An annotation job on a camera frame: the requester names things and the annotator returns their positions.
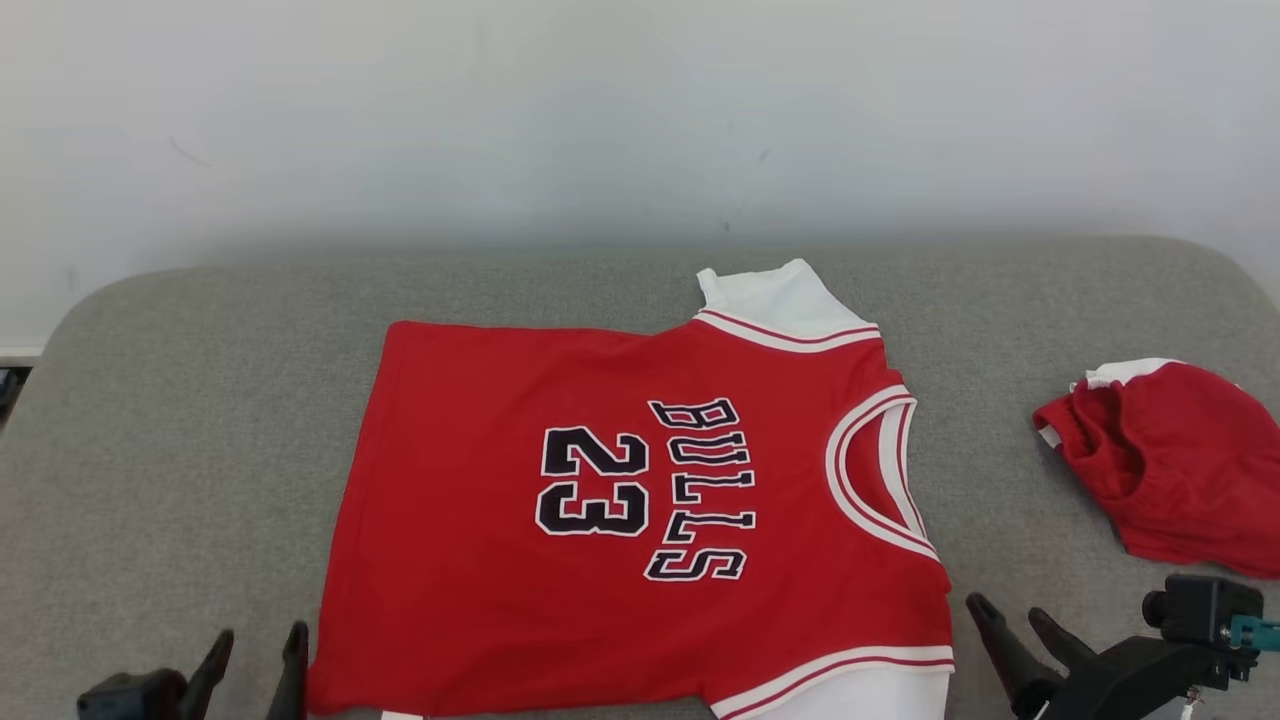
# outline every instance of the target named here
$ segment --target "white fabric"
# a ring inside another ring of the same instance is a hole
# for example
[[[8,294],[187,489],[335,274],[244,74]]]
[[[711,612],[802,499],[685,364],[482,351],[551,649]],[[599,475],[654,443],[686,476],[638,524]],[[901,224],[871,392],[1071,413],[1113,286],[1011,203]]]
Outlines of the white fabric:
[[[1050,447],[1057,447],[1062,445],[1062,436],[1060,436],[1057,430],[1053,429],[1053,425],[1044,425],[1043,428],[1039,429],[1039,434],[1042,438],[1044,438],[1044,442],[1047,442]]]
[[[1100,387],[1111,387],[1111,383],[1128,384],[1129,380],[1142,375],[1149,375],[1170,363],[1176,363],[1179,365],[1183,364],[1181,360],[1170,360],[1167,357],[1143,357],[1140,360],[1125,360],[1123,363],[1105,363],[1098,365],[1097,370],[1084,372],[1084,382],[1088,383],[1085,387],[1094,389]],[[1070,392],[1075,392],[1075,384],[1071,384]]]
[[[776,270],[717,275],[698,273],[707,310],[736,315],[753,324],[799,338],[819,338],[874,327],[841,305],[809,263],[795,259]]]
[[[896,665],[893,659],[948,661],[952,653],[946,646],[837,652],[717,702],[712,712],[732,720],[940,720],[954,665]]]

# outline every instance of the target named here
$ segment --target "chicago bulls jersey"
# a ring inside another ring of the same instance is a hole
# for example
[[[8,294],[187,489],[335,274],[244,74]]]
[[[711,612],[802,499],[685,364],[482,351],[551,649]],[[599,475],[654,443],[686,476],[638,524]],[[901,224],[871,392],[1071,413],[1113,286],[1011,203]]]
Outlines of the chicago bulls jersey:
[[[878,328],[803,260],[699,281],[655,336],[392,325],[311,712],[942,717],[950,585]]]

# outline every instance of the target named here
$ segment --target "gray cushion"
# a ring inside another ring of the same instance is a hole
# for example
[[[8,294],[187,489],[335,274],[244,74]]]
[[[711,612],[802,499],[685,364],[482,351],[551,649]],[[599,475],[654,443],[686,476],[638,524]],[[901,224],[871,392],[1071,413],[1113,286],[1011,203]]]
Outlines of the gray cushion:
[[[1029,644],[1032,605],[1094,647],[1149,633],[1142,598],[1180,569],[1124,553],[1030,414],[1084,369],[1143,356],[1203,365],[1280,407],[1280,315],[1211,251],[1097,240],[207,268],[129,279],[77,306],[0,436],[0,712],[65,717],[109,673],[191,671],[232,626],[210,717],[265,714],[289,623],[315,626],[393,320],[657,332],[700,306],[700,268],[792,256],[881,323],[920,400],[910,482],[955,587],[948,716],[1006,716],[964,611],[969,592],[1002,607]],[[1254,584],[1280,615],[1280,584]],[[1265,657],[1253,682],[1211,694],[1197,716],[1262,719],[1275,707],[1280,659]],[[677,701],[567,716],[707,711]]]

